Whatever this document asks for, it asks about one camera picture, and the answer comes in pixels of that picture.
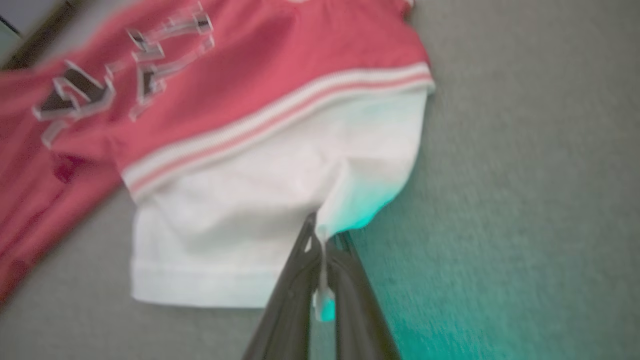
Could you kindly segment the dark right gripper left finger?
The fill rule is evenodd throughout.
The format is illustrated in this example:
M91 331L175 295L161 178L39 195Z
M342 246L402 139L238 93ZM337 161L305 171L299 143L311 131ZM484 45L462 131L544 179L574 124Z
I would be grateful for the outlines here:
M322 245L314 233L316 214L302 223L243 360L307 360L310 309L318 286Z

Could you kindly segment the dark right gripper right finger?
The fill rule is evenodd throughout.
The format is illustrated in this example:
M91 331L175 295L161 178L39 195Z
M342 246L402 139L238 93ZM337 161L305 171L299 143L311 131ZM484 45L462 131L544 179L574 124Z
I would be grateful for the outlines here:
M336 358L400 360L398 346L349 232L327 243L327 280L334 292Z

